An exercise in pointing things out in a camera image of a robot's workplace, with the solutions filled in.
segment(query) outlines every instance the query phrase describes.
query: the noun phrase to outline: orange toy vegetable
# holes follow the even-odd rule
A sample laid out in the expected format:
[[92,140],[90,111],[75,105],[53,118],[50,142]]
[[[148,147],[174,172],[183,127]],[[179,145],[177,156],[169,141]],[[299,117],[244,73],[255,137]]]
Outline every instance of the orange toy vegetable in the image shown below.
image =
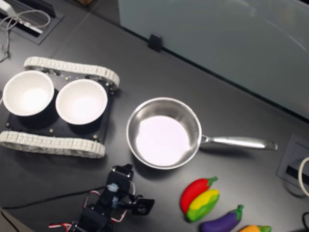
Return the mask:
[[270,226],[247,226],[239,232],[271,232]]

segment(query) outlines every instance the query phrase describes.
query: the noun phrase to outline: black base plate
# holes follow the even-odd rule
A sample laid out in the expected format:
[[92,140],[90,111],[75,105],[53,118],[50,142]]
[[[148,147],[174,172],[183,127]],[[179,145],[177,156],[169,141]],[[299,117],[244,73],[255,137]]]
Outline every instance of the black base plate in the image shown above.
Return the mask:
[[108,103],[104,113],[94,122],[85,125],[72,125],[59,117],[56,111],[56,98],[62,87],[71,81],[81,79],[80,77],[50,76],[54,86],[55,94],[51,103],[42,112],[33,116],[9,115],[7,128],[13,131],[25,132],[36,135],[63,138],[82,138],[103,143],[108,129],[109,117],[112,108],[113,92],[106,86],[106,82],[98,81],[106,90]]

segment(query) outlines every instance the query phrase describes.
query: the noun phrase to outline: plastic toy food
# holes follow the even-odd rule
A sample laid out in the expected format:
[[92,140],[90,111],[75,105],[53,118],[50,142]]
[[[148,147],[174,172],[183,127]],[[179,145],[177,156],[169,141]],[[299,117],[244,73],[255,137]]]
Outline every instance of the plastic toy food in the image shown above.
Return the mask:
[[201,232],[229,232],[235,228],[241,220],[243,205],[213,221],[201,224]]
[[191,202],[201,193],[207,191],[212,183],[218,178],[215,176],[209,179],[198,179],[192,182],[188,187],[183,191],[182,197],[180,198],[180,207],[184,214],[187,213],[189,205]]
[[198,195],[190,204],[187,218],[190,221],[200,220],[207,215],[216,205],[219,199],[219,191],[211,189]]
[[247,226],[239,232],[271,232],[270,226]]

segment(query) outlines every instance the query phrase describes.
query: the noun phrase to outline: purple eggplant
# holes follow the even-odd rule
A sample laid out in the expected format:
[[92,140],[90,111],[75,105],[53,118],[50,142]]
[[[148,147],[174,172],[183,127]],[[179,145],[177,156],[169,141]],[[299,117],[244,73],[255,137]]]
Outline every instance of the purple eggplant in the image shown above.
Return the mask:
[[213,221],[206,221],[200,225],[201,232],[229,232],[241,220],[243,205]]

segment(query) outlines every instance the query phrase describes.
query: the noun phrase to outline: dark desk surface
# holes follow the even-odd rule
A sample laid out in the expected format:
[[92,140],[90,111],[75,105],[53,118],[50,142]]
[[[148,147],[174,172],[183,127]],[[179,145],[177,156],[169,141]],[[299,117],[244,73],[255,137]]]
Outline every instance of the dark desk surface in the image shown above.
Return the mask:
[[[288,193],[276,171],[291,134],[309,139],[309,125],[168,54],[148,49],[143,41],[97,16],[86,16],[87,12],[78,8],[81,14],[78,18],[70,13],[67,5],[61,7],[65,21],[41,46],[12,33],[14,57],[0,64],[0,86],[3,88],[13,74],[22,70],[24,59],[33,55],[97,64],[116,71],[121,83],[105,140],[107,156],[90,160],[0,147],[0,205],[19,205],[98,187],[105,183],[113,165],[133,163],[137,193],[154,198],[156,203],[149,216],[128,215],[115,225],[115,232],[197,231],[199,222],[184,221],[179,197],[193,180],[215,175],[219,181],[213,187],[219,189],[221,197],[204,220],[220,217],[243,204],[243,219],[238,229],[248,224],[271,225],[274,232],[296,232],[302,228],[301,215],[308,211],[309,199]],[[69,27],[76,30],[69,34]],[[19,56],[17,47],[21,45],[24,50]],[[126,123],[136,106],[161,96],[188,104],[206,135],[266,138],[277,141],[279,150],[199,151],[185,166],[172,171],[147,168],[129,151]],[[2,105],[1,130],[7,115]],[[76,196],[10,213],[35,231],[50,232],[49,223],[74,220],[81,212],[83,200],[84,196]]]

